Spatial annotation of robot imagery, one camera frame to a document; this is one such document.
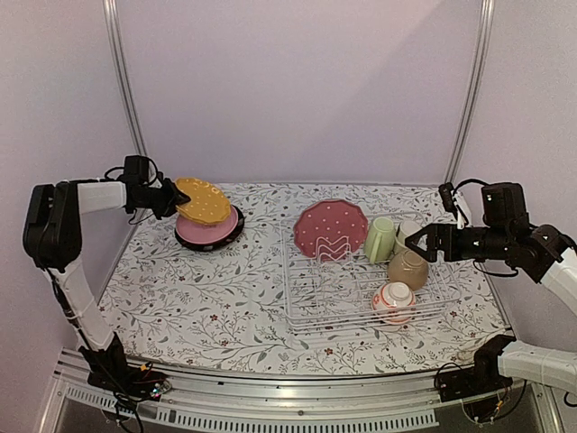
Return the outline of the maroon polka dot plate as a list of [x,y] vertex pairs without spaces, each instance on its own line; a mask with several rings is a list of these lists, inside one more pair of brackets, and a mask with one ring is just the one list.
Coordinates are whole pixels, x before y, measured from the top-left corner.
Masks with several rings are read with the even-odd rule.
[[308,258],[339,260],[355,253],[368,235],[362,209],[344,199],[317,202],[305,209],[293,227],[294,244]]

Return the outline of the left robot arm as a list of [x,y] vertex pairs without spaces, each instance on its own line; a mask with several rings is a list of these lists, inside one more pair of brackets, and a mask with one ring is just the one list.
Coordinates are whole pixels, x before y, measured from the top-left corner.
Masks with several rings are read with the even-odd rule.
[[77,328],[83,346],[95,353],[108,351],[114,331],[96,306],[87,282],[81,253],[81,217],[124,209],[131,213],[149,209],[156,218],[170,217],[190,197],[165,179],[153,186],[120,180],[72,180],[32,189],[23,229],[23,248],[45,274],[56,294],[64,299],[62,310]]

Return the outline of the pink bear plate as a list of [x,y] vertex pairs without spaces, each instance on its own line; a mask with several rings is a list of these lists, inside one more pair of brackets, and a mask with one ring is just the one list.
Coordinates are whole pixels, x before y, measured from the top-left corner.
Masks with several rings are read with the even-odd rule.
[[203,225],[179,216],[176,220],[176,233],[192,244],[213,244],[231,234],[238,222],[238,211],[231,206],[229,217],[224,222],[213,225]]

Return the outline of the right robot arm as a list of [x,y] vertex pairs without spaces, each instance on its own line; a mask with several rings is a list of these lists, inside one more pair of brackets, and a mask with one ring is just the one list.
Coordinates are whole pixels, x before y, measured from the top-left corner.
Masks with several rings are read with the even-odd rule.
[[[576,243],[554,226],[531,223],[520,184],[482,182],[480,186],[482,226],[470,226],[456,198],[458,188],[447,182],[439,194],[455,223],[431,223],[408,236],[405,246],[429,263],[501,261],[512,276],[524,272],[575,310]],[[438,373],[435,388],[442,401],[455,401],[504,389],[516,378],[573,394],[576,355],[497,335],[474,352],[471,367]]]

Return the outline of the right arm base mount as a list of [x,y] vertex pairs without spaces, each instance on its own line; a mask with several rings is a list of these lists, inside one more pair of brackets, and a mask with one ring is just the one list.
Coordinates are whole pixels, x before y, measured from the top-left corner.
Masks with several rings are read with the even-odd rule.
[[494,366],[485,362],[467,368],[446,363],[437,370],[434,377],[434,387],[442,402],[504,390],[512,384],[512,378],[500,375]]

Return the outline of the red patterned white bowl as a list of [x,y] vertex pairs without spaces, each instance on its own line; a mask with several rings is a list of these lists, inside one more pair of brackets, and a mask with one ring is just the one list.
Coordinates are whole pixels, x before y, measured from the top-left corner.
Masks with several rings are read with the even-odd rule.
[[414,314],[416,298],[404,282],[390,282],[378,289],[371,298],[373,313],[388,325],[407,323]]

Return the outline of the yellow polka dot plate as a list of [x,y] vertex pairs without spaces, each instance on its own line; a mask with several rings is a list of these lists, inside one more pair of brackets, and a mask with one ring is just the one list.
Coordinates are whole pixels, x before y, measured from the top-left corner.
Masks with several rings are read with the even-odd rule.
[[197,178],[179,178],[175,185],[190,198],[186,204],[176,206],[182,217],[200,225],[211,226],[223,223],[231,215],[229,199],[210,182]]

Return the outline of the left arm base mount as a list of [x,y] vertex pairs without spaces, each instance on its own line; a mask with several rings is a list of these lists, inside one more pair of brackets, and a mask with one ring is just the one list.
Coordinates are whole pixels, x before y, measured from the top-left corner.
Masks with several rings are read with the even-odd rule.
[[90,362],[88,383],[132,401],[158,401],[172,389],[168,375],[153,368],[152,362],[139,366]]

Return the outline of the black rimmed white plate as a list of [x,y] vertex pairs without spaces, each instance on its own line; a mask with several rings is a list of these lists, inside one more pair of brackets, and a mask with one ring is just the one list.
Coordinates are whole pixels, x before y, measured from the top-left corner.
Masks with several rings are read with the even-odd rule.
[[229,234],[225,239],[217,241],[213,244],[192,244],[192,243],[186,242],[184,239],[182,239],[176,233],[176,226],[175,226],[174,235],[175,235],[177,241],[179,242],[179,244],[181,246],[187,248],[188,250],[195,251],[195,252],[201,252],[201,253],[213,252],[213,251],[225,248],[227,245],[229,245],[233,241],[235,241],[242,234],[243,229],[244,229],[244,214],[237,206],[234,206],[234,207],[238,211],[239,222],[237,223],[237,226],[233,230],[233,232],[231,234]]

